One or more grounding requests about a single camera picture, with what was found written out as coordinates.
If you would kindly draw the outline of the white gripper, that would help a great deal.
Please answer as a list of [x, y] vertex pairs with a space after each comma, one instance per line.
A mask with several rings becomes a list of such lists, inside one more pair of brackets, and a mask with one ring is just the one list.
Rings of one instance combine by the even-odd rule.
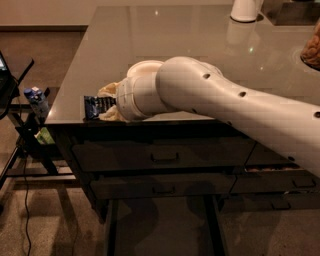
[[173, 108], [166, 105], [156, 89], [156, 74], [127, 77], [102, 87], [98, 97], [116, 97], [116, 106], [99, 115], [103, 121], [139, 121], [158, 114], [170, 113]]

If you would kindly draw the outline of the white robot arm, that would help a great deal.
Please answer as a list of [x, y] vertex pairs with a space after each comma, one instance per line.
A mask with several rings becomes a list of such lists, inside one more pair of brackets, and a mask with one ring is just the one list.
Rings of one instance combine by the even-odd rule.
[[320, 176], [319, 107], [240, 86], [208, 63], [189, 57], [142, 61], [98, 95], [116, 102], [104, 120], [133, 122], [179, 111], [211, 117]]

